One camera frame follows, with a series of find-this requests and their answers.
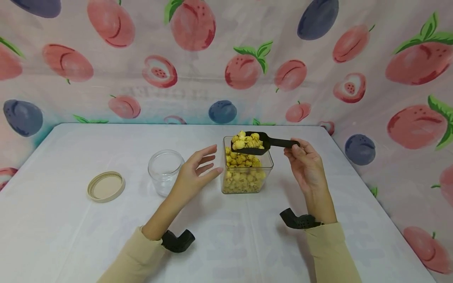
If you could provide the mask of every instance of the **glass jar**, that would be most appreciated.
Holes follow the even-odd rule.
[[[223,171],[222,192],[224,194],[260,192],[267,176],[269,176],[274,167],[270,152],[267,151],[263,155],[254,156],[259,159],[261,163],[260,167],[228,167],[225,149],[226,147],[231,147],[232,138],[223,138],[223,163],[225,170]]]
[[[156,193],[163,197],[169,195],[183,164],[183,157],[170,149],[156,152],[151,157],[148,163],[148,173]]]

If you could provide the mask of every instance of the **fruit print curtain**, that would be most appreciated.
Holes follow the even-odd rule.
[[[60,123],[321,125],[451,282],[452,14],[446,0],[1,0],[0,189]]]

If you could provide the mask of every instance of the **left hand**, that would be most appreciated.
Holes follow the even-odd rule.
[[[214,163],[209,163],[204,166],[201,165],[214,160],[216,156],[213,154],[216,152],[217,145],[214,144],[192,154],[186,163],[182,165],[178,178],[169,194],[169,198],[184,206],[195,197],[205,185],[217,178],[223,171],[223,168],[221,167],[217,167],[207,174],[200,176],[200,174],[214,166]]]

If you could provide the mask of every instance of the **white tablecloth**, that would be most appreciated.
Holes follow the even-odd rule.
[[[114,260],[134,228],[163,200],[147,172],[157,151],[185,160],[239,130],[301,137],[321,154],[338,220],[363,282],[434,283],[397,228],[327,132],[308,126],[80,125],[57,126],[0,193],[0,282],[90,283]],[[224,195],[220,178],[196,197],[170,230],[189,229],[195,242],[170,254],[150,282],[314,282],[304,232],[287,228],[279,213],[306,213],[303,196],[282,148],[258,194]],[[117,171],[124,192],[94,203],[87,185]]]

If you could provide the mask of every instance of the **beige lid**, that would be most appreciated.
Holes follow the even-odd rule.
[[[116,199],[124,190],[126,183],[117,172],[105,172],[97,175],[88,185],[87,194],[96,202],[108,202]]]

